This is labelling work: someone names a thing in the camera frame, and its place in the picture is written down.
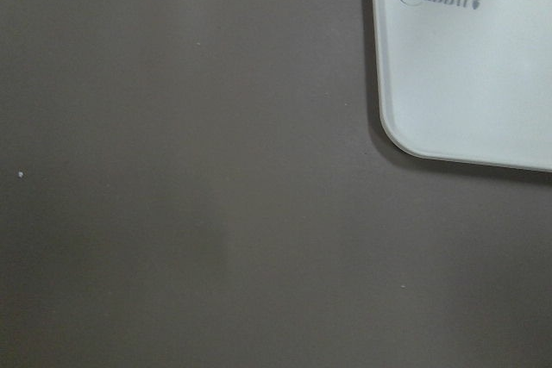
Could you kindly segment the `cream rabbit tray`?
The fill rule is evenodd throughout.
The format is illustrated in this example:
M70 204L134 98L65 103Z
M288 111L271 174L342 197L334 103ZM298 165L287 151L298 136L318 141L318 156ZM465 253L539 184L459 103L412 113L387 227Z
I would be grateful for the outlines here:
M549 172L551 0L373 0L379 118L422 159Z

